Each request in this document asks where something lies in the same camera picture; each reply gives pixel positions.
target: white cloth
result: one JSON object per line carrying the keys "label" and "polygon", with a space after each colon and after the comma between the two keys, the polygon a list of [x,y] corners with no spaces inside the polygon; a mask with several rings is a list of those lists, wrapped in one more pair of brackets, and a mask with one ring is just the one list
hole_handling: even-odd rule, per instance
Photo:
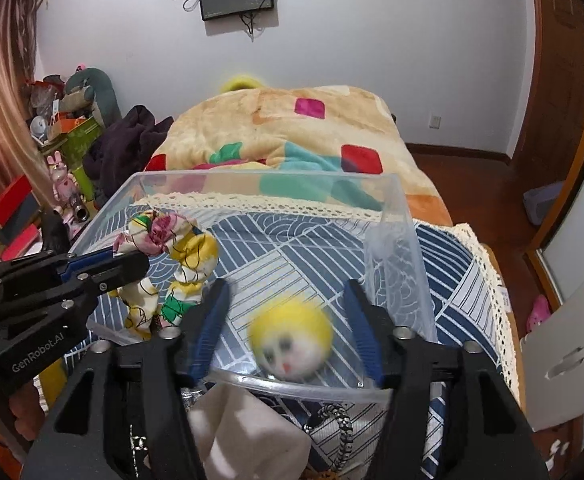
{"label": "white cloth", "polygon": [[247,390],[216,384],[187,413],[209,480],[297,480],[311,439]]}

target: pink bunny figurine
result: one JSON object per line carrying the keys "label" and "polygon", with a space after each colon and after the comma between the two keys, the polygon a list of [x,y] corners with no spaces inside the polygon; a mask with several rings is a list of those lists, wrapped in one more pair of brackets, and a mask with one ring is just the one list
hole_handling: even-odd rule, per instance
{"label": "pink bunny figurine", "polygon": [[552,316],[552,312],[550,312],[550,304],[547,302],[547,298],[540,294],[536,297],[536,300],[534,300],[532,312],[526,323],[528,333],[532,332],[537,326],[549,319],[550,316]]}
{"label": "pink bunny figurine", "polygon": [[47,164],[49,164],[49,172],[52,177],[54,199],[60,203],[61,208],[65,207],[70,202],[70,196],[73,194],[80,195],[76,177],[68,171],[67,165],[62,161],[60,152],[54,152],[53,158],[49,155]]}

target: yellow fluffy toy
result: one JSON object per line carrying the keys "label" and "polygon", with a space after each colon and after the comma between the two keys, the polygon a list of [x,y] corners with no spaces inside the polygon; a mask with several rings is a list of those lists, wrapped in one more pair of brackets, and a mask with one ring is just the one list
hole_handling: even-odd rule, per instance
{"label": "yellow fluffy toy", "polygon": [[264,370],[278,379],[298,380],[328,358],[332,326],[320,306],[290,299],[262,306],[248,326],[248,340]]}

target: red book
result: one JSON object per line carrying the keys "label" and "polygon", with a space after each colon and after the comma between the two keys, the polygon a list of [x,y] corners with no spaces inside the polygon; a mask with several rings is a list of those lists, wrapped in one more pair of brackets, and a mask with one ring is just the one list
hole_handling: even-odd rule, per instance
{"label": "red book", "polygon": [[32,244],[38,240],[39,236],[38,228],[34,224],[30,224],[5,248],[0,255],[0,259],[6,262],[23,256]]}
{"label": "red book", "polygon": [[5,227],[31,190],[29,180],[25,175],[21,175],[0,194],[0,228]]}

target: wooden door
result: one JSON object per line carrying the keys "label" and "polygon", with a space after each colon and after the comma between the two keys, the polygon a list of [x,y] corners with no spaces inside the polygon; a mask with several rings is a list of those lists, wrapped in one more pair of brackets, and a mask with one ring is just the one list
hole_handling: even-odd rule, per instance
{"label": "wooden door", "polygon": [[584,5],[534,5],[534,73],[513,160],[530,189],[566,179],[584,132]]}

